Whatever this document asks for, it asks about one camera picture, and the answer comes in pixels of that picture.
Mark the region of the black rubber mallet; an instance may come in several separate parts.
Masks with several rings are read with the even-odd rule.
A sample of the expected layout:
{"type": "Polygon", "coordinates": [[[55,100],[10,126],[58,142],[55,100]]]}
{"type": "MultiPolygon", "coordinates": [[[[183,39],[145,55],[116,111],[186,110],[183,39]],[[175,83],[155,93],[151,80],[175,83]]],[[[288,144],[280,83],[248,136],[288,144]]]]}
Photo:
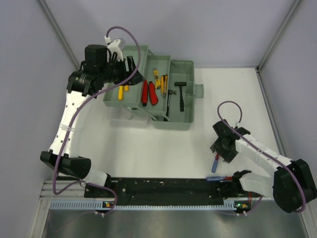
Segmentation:
{"type": "Polygon", "coordinates": [[[180,112],[184,112],[184,100],[183,100],[183,93],[182,93],[182,87],[185,87],[187,85],[186,82],[175,82],[174,86],[179,87],[180,90],[180,112]]]}

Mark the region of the green toolbox with clear lid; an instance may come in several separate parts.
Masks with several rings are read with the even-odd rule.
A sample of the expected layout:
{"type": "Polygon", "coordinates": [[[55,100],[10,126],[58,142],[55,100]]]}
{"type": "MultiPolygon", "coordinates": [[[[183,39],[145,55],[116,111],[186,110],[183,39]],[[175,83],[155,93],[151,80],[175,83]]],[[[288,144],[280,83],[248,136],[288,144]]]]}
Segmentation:
{"type": "Polygon", "coordinates": [[[204,97],[204,86],[195,83],[194,62],[155,55],[148,46],[125,46],[123,55],[140,60],[144,81],[120,86],[104,95],[114,126],[144,127],[151,121],[157,129],[189,130],[194,121],[196,99],[204,97]]]}

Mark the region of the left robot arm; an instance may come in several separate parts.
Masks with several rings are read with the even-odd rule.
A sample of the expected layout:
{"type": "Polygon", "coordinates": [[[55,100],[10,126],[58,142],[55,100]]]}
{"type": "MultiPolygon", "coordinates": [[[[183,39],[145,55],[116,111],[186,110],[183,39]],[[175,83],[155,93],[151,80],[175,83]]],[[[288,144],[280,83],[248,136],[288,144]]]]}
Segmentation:
{"type": "Polygon", "coordinates": [[[40,155],[40,160],[54,171],[55,176],[62,173],[95,184],[95,191],[103,197],[111,194],[109,174],[95,169],[91,159],[80,156],[80,141],[86,117],[95,99],[105,93],[105,84],[112,84],[107,88],[110,91],[117,86],[143,81],[138,71],[139,48],[137,54],[137,58],[124,56],[123,48],[114,43],[85,48],[85,59],[68,79],[64,112],[56,136],[49,149],[40,155]]]}

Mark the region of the small black handled hammer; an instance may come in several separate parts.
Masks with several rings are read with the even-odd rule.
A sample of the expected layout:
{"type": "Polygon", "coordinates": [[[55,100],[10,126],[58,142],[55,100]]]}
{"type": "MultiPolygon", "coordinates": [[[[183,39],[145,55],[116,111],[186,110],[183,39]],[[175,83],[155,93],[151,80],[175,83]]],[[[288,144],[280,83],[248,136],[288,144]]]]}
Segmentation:
{"type": "Polygon", "coordinates": [[[177,92],[174,90],[168,90],[168,96],[167,96],[167,108],[166,108],[166,118],[164,119],[164,121],[170,121],[169,118],[169,110],[170,110],[170,102],[171,102],[171,97],[172,95],[176,95],[177,92]]]}

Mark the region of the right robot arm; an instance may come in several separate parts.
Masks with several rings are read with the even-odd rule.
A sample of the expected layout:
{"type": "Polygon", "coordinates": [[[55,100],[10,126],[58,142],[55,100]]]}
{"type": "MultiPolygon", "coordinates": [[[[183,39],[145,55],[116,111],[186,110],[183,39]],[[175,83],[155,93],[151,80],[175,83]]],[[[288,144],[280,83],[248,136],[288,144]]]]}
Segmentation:
{"type": "Polygon", "coordinates": [[[272,198],[283,211],[295,212],[317,197],[317,188],[308,163],[284,157],[256,140],[243,127],[231,128],[226,121],[213,125],[217,135],[211,151],[217,153],[225,162],[230,163],[241,154],[268,176],[257,175],[252,171],[236,172],[231,184],[232,192],[243,196],[254,192],[272,198]]]}

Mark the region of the red handled pliers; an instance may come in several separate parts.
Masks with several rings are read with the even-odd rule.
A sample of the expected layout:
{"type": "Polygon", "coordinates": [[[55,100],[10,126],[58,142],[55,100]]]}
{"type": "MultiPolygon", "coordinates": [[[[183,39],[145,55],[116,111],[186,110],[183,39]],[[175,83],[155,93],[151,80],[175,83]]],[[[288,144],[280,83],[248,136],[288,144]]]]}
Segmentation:
{"type": "Polygon", "coordinates": [[[155,85],[152,81],[148,82],[144,81],[142,86],[142,94],[141,94],[141,103],[143,107],[146,107],[148,103],[151,103],[153,106],[158,104],[159,99],[156,94],[155,85]]]}

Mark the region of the yellow handled screwdriver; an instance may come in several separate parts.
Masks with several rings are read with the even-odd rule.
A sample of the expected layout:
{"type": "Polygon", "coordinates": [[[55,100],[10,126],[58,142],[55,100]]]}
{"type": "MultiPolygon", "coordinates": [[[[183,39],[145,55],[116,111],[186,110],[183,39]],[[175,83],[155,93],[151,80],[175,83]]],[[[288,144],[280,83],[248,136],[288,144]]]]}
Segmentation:
{"type": "Polygon", "coordinates": [[[124,87],[123,87],[123,86],[119,86],[119,90],[118,90],[118,100],[120,100],[120,101],[123,100],[123,91],[124,91],[124,87]]]}

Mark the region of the yellow black utility knife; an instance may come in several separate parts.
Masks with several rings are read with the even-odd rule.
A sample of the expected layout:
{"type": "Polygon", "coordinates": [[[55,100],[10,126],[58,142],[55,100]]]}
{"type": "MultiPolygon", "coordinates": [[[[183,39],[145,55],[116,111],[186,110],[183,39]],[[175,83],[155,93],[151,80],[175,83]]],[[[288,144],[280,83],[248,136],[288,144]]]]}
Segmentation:
{"type": "Polygon", "coordinates": [[[161,95],[163,97],[166,97],[167,94],[167,81],[168,81],[168,75],[162,75],[161,76],[161,95]]]}

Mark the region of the blue screwdriver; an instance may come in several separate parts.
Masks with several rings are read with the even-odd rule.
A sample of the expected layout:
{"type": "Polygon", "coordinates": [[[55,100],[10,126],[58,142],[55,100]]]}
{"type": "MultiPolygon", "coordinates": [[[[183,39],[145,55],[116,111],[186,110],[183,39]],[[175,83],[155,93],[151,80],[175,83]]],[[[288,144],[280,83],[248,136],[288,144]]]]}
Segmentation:
{"type": "Polygon", "coordinates": [[[215,173],[215,172],[216,172],[217,165],[218,165],[218,160],[219,160],[219,154],[217,153],[216,156],[215,156],[215,159],[214,159],[212,168],[211,168],[211,172],[212,172],[212,173],[215,173]]]}
{"type": "Polygon", "coordinates": [[[227,176],[210,176],[210,177],[206,177],[206,181],[209,182],[223,182],[223,181],[231,181],[232,177],[227,177],[227,176]]]}

